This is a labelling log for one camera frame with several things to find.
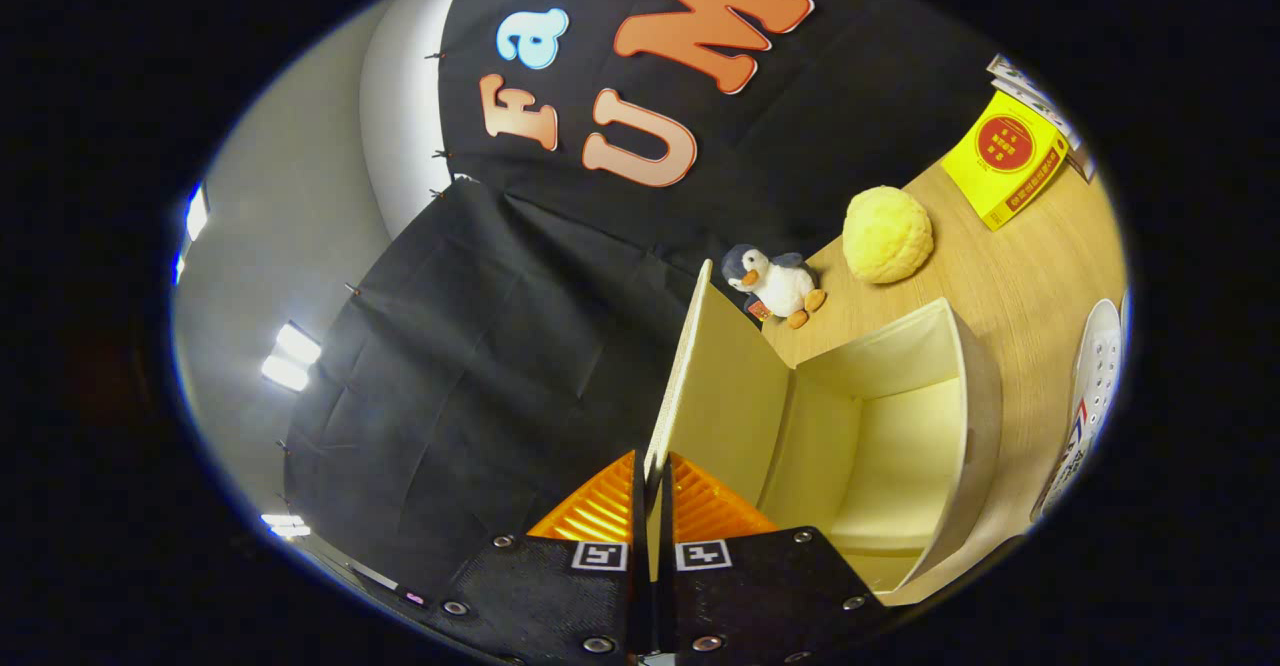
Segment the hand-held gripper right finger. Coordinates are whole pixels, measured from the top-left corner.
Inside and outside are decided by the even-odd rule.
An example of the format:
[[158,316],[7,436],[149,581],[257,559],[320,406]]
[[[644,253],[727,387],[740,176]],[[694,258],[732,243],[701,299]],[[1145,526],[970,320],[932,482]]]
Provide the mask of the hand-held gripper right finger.
[[657,644],[677,665],[833,665],[893,621],[819,529],[774,526],[678,455],[659,524]]

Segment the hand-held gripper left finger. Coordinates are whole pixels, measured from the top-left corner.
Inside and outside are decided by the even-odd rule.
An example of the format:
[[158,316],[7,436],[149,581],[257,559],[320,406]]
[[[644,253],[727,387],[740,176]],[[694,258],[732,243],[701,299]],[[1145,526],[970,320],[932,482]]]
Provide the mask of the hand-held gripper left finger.
[[502,533],[422,625],[484,665],[635,665],[652,643],[643,459],[627,452],[524,533]]

